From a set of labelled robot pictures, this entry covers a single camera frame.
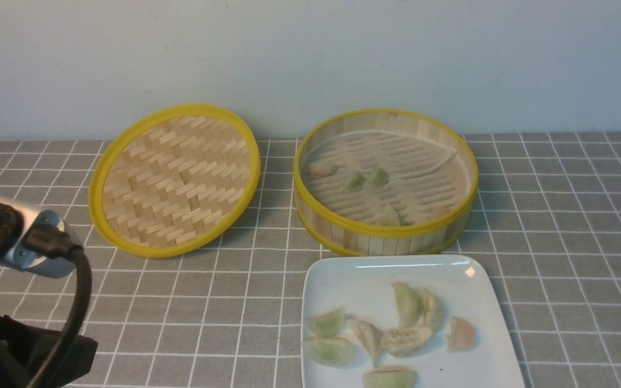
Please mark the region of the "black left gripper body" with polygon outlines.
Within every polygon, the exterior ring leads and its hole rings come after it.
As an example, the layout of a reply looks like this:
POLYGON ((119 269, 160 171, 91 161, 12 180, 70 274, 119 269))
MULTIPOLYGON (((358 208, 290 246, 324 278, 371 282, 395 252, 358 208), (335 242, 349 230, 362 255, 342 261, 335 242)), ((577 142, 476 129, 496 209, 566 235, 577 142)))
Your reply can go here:
POLYGON ((60 332, 0 315, 0 387, 25 387, 52 351, 60 332))

